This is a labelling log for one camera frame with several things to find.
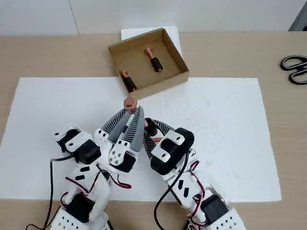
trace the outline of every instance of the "black cylinder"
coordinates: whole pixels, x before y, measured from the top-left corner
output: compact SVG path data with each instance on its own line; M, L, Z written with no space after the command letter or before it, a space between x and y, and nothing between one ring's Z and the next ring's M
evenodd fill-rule
M147 131L147 134L151 137L157 135L158 130L157 127L155 125L155 123L152 121L152 119L150 118L145 118L145 120L147 121L148 126L145 127L145 130Z
M128 90L128 92L132 92L134 90L136 90L136 85L134 84L134 82L131 80L130 77L127 78L123 78L124 84Z
M163 70L161 63L159 62L158 58L156 58L156 57L154 57L152 59L152 65L153 65L153 68L156 72L161 72Z

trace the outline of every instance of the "copper nut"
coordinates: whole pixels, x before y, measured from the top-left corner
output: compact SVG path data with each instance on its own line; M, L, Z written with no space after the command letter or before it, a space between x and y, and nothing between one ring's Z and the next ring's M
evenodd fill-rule
M138 105L138 101L133 97L128 97L124 100L124 108L130 111L136 111Z

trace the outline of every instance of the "white wall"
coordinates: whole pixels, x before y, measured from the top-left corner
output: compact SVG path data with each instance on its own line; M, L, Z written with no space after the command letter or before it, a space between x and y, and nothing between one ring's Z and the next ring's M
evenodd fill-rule
M68 0L0 0L0 36L77 34Z
M70 0L81 34L177 25L180 31L287 31L306 0ZM78 34L69 0L0 0L0 35Z
M71 0L82 34L177 25L180 31L287 31L306 0Z

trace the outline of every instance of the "black scissors handle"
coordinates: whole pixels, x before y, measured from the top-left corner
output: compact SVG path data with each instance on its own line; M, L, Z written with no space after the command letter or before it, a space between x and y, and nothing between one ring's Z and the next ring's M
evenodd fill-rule
M298 64L288 66L286 62L289 60L299 60L301 62ZM296 84L296 85L306 85L307 84L307 80L297 80L296 79L296 77L307 73L307 57L301 56L301 55L288 56L282 60L280 67L284 71L290 71L290 70L295 70L295 69L297 70L297 72L294 72L290 74L289 76L289 81L291 83Z
M289 60L299 60L301 63L294 64L291 66L286 65L286 62ZM284 71L294 70L294 69L303 69L304 67L307 67L307 57L301 56L301 55L292 55L284 58L280 64L280 67Z

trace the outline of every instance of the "black wire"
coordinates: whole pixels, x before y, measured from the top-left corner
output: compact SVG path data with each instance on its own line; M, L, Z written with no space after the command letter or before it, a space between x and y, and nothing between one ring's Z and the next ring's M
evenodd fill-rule
M54 161L65 161L70 158L73 158L73 155L67 156L67 157L62 157L62 158L57 158L57 159L51 159L50 160L50 200L49 200L49 208L48 208L48 213L47 217L44 223L44 228L47 226L49 218L50 218L50 213L52 209L52 201L53 201L53 169L52 169L52 162Z
M188 230L188 225L189 225L190 221L187 220L186 225L183 227L183 230Z
M65 203L63 202L63 197L66 196L67 194L68 194L68 192L65 192L65 193L61 196L61 199L59 200L59 201L61 202L61 205L62 205L63 207L67 207L67 206L68 206L67 204L65 204Z
M58 213L60 207L61 207L61 205L58 207L58 209L57 209L57 211L55 212L54 216L52 217L51 221L50 221L45 227L40 228L40 227L38 227L38 226L35 225L35 224L28 224L27 227L25 227L25 230L28 230L28 228L29 228L30 226L33 226L33 227L35 227L35 228L37 228L37 229L40 229L40 230L45 230L46 228L48 228L48 227L50 226L50 224L52 223L52 221L53 221L54 218L56 217L56 214Z
M179 180L179 178L181 177L181 175L183 174L184 170L186 169L186 166L188 164L188 160L189 160L189 154L186 154L186 159L184 161L184 164L182 166L182 169L180 170L178 176L176 177L176 179L173 181L173 183L168 187L168 189L165 191L165 193L160 197L160 199L158 200L157 204L154 207L154 212L153 212L153 217L155 220L155 223L158 225L158 227L160 228L160 230L165 230L161 224L158 221L157 218L157 209L159 207L159 205L161 204L162 200L166 197L166 195L172 190L172 188L174 187L174 185L176 184L176 182Z

